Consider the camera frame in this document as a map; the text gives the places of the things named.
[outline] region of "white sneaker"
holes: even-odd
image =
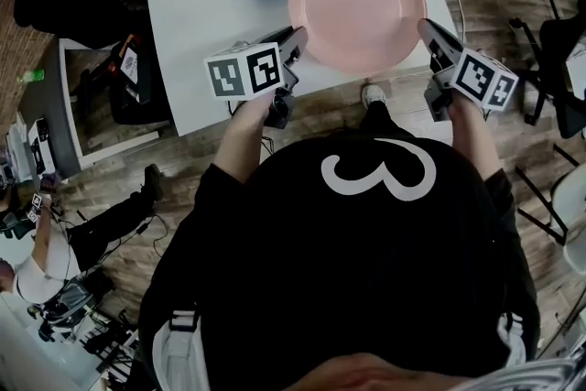
[[[365,85],[361,93],[363,105],[366,109],[372,102],[383,102],[386,104],[386,96],[383,89],[378,85]]]

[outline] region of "plate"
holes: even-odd
[[[307,51],[333,69],[366,78],[388,71],[418,44],[425,0],[289,0],[293,27],[308,30]]]

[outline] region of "shoe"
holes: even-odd
[[[145,185],[141,192],[147,194],[153,199],[153,201],[161,201],[163,199],[161,173],[158,170],[157,165],[148,165],[145,168]]]
[[[373,102],[383,102],[386,105],[386,96],[378,85],[365,85],[361,93],[363,105],[366,109]]]

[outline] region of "sleeve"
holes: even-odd
[[[505,171],[499,169],[484,183],[502,227],[501,246],[505,270],[505,308],[523,318],[523,342],[527,359],[535,358],[540,317],[537,293],[529,272],[515,223],[515,201]]]
[[[32,256],[16,267],[14,291],[29,303],[43,304],[57,295],[62,287],[61,282],[47,279]]]
[[[198,303],[203,280],[210,277],[207,259],[217,258],[211,250],[230,250],[225,236],[236,232],[244,185],[215,165],[201,176],[191,213],[181,222],[159,261],[143,298],[138,328],[140,350],[151,377],[152,344],[155,334],[169,320],[173,310],[189,309]]]

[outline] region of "hair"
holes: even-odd
[[[8,289],[6,281],[12,282],[15,278],[15,270],[4,259],[0,258],[0,293]]]

